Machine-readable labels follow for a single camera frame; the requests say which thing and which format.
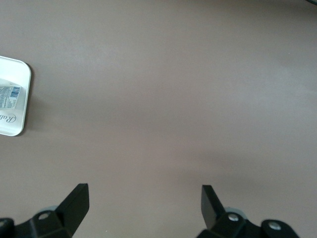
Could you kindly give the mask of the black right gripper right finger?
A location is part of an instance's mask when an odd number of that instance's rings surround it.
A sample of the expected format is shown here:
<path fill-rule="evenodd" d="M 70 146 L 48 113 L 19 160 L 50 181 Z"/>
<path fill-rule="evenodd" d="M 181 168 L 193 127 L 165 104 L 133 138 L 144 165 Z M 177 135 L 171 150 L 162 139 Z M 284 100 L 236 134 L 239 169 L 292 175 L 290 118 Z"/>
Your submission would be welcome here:
<path fill-rule="evenodd" d="M 299 235 L 287 223 L 264 220 L 260 226 L 249 221 L 237 209 L 225 209 L 211 185 L 203 185 L 201 213 L 206 229 L 199 238 L 297 238 Z"/>

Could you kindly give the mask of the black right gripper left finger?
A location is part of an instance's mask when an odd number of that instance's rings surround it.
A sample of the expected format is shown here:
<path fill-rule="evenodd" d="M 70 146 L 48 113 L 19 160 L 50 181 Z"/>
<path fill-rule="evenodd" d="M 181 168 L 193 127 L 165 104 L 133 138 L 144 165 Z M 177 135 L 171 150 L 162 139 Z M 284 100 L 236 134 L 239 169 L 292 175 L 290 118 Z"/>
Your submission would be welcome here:
<path fill-rule="evenodd" d="M 43 209 L 16 225 L 9 217 L 0 219 L 2 238 L 71 238 L 89 211 L 89 186 L 78 184 L 53 208 Z"/>

